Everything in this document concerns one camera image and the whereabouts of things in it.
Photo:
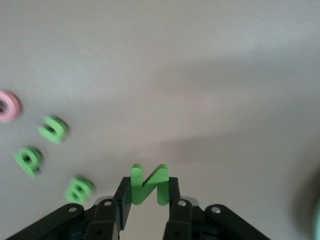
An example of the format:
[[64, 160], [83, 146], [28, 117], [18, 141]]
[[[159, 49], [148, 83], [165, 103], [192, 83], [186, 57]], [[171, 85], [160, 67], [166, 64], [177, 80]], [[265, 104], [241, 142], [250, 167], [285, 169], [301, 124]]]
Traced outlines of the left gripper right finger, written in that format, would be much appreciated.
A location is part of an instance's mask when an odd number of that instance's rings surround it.
[[181, 197], [179, 180], [170, 177], [169, 219], [164, 240], [267, 240], [268, 237], [228, 207], [212, 204], [201, 209]]

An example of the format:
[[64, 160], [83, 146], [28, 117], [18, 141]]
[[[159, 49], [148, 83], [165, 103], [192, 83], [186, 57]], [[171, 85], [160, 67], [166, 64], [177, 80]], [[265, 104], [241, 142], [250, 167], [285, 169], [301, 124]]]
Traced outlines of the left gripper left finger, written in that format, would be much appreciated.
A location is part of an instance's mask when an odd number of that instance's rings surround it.
[[8, 239], [118, 240], [131, 204], [131, 178], [123, 177], [114, 196], [97, 199], [87, 210], [77, 203], [66, 204]]

